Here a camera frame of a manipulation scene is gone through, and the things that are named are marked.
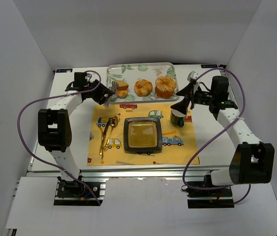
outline mug handle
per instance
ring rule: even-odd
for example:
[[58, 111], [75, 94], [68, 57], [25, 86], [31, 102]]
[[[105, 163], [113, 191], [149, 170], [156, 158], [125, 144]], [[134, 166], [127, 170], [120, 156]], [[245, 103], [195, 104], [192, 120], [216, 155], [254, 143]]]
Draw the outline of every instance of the mug handle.
[[184, 126], [184, 120], [183, 120], [183, 118], [179, 118], [178, 126], [179, 126], [180, 128]]

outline yellow placemat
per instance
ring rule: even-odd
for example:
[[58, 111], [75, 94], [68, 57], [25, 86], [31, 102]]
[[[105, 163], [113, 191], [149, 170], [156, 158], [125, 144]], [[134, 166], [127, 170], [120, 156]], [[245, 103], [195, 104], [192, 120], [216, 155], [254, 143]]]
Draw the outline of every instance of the yellow placemat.
[[[191, 112], [183, 128], [172, 125], [170, 112], [172, 104], [117, 104], [109, 108], [96, 105], [91, 124], [88, 150], [88, 165], [152, 165], [152, 164], [186, 164], [197, 151]], [[104, 152], [104, 159], [99, 155], [101, 131], [98, 126], [105, 125], [109, 117], [117, 116], [119, 124], [113, 129], [110, 147]], [[123, 126], [125, 118], [160, 117], [163, 134], [163, 149], [150, 155], [126, 152], [123, 147]], [[199, 164], [195, 158], [191, 164]]]

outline mug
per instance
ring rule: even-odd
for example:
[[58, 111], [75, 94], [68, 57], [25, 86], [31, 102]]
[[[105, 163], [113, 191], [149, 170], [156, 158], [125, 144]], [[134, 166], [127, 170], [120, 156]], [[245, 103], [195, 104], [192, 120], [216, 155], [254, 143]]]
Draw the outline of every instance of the mug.
[[180, 128], [184, 126], [186, 115], [171, 109], [170, 120], [173, 125], [178, 125]]

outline bread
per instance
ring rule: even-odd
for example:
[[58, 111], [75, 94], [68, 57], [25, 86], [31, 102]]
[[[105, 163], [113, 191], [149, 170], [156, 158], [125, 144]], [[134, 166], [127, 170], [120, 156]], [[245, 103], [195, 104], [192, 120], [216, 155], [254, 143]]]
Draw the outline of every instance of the bread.
[[116, 80], [116, 83], [119, 84], [117, 87], [118, 90], [127, 90], [129, 85], [127, 82], [124, 82], [123, 80]]
[[173, 96], [174, 90], [177, 87], [176, 82], [169, 75], [158, 77], [155, 83], [155, 92], [157, 96], [162, 98]]
[[147, 80], [139, 80], [134, 85], [134, 91], [138, 96], [147, 96], [153, 90], [153, 85]]
[[118, 95], [120, 98], [125, 98], [128, 95], [127, 90], [116, 90], [115, 93]]

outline white tray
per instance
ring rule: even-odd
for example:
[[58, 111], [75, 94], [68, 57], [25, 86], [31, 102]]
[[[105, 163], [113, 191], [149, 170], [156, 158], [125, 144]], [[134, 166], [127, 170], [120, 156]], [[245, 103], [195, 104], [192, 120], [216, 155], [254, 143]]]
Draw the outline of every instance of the white tray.
[[[155, 93], [155, 81], [159, 76], [170, 75], [176, 81], [177, 88], [172, 97], [162, 98]], [[137, 96], [134, 92], [134, 85], [136, 81], [146, 79], [153, 85], [153, 91], [147, 96]], [[177, 76], [173, 64], [169, 62], [160, 63], [140, 63], [140, 64], [124, 64], [124, 65], [111, 65], [107, 68], [107, 83], [109, 88], [112, 81], [123, 80], [129, 84], [128, 95], [125, 98], [119, 98], [113, 95], [111, 103], [137, 103], [137, 102], [164, 102], [175, 101], [179, 97], [176, 93], [179, 91]]]

